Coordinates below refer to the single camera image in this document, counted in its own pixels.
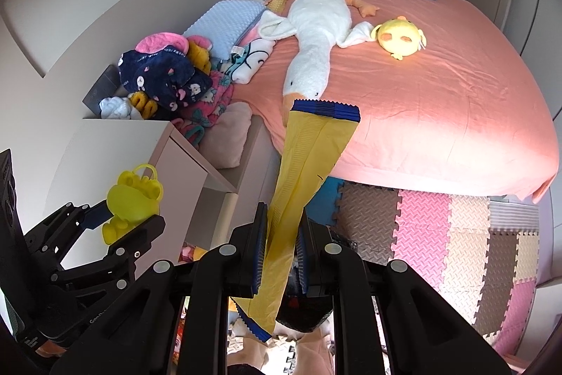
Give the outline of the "left hand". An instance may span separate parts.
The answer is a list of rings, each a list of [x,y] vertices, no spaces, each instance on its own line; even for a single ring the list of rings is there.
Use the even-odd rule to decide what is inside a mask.
[[[55,344],[51,340],[47,340],[40,347],[35,349],[35,353],[44,358],[53,356],[61,357],[67,350],[59,344]]]

